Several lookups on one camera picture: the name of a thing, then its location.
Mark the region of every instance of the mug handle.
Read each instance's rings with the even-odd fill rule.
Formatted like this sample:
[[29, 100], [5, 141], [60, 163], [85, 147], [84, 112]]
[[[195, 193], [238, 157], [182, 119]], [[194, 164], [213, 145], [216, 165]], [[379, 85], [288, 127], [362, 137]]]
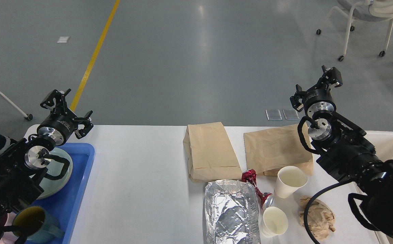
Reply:
[[62, 238], [63, 235], [65, 234], [65, 232], [62, 231], [60, 228], [58, 228], [58, 227], [56, 227], [54, 225], [51, 225], [51, 224], [44, 223], [43, 227], [44, 227], [43, 230], [45, 232], [48, 232], [48, 233], [52, 234], [53, 236], [55, 236], [57, 238]]

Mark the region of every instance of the yellow floor line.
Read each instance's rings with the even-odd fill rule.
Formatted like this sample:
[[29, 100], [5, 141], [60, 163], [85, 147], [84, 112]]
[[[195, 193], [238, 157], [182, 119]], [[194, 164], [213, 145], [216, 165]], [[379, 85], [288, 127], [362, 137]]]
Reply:
[[88, 80], [89, 74], [91, 73], [95, 60], [97, 59], [97, 55], [100, 52], [101, 45], [103, 45], [104, 38], [106, 37], [107, 31], [109, 29], [109, 26], [111, 25], [112, 19], [114, 18], [116, 8], [118, 7], [118, 5], [119, 5], [119, 0], [116, 0], [114, 7], [112, 8], [111, 14], [107, 19], [106, 25], [103, 28], [103, 32], [101, 33], [100, 39], [97, 42], [97, 46], [95, 47], [91, 60], [88, 63], [88, 67], [86, 67], [86, 71], [85, 74], [83, 75], [82, 81], [80, 82], [79, 88], [77, 88], [76, 94], [74, 95], [74, 99], [71, 102], [70, 109], [72, 111], [76, 109], [77, 103], [79, 102], [80, 96], [82, 95], [83, 89], [85, 88], [86, 81]]

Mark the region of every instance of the blue tray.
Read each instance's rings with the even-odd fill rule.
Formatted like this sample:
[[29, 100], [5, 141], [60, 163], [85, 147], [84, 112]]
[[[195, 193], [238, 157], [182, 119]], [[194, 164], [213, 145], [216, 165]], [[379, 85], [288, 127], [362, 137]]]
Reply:
[[54, 238], [49, 243], [68, 244], [94, 161], [94, 147], [87, 143], [67, 143], [58, 148], [66, 151], [73, 160], [73, 172], [70, 179], [60, 191], [48, 198], [36, 200], [32, 205], [41, 206], [55, 216], [60, 223], [61, 230], [65, 231], [62, 239]]

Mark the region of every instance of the white sticker on floor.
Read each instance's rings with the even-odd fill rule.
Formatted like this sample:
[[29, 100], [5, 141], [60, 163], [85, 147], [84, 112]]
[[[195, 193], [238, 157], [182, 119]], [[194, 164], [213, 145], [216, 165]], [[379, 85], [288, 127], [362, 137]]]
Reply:
[[67, 43], [70, 37], [59, 37], [57, 43]]

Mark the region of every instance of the red candy wrapper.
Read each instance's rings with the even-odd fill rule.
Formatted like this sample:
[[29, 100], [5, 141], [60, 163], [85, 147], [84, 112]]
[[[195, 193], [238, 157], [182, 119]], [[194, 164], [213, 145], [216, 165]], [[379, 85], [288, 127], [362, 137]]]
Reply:
[[261, 208], [265, 210], [266, 208], [270, 207], [273, 204], [273, 194], [269, 192], [262, 193], [257, 187], [257, 173], [255, 170], [250, 169], [244, 172], [241, 176], [241, 181], [249, 182], [255, 187], [255, 192], [261, 199]]

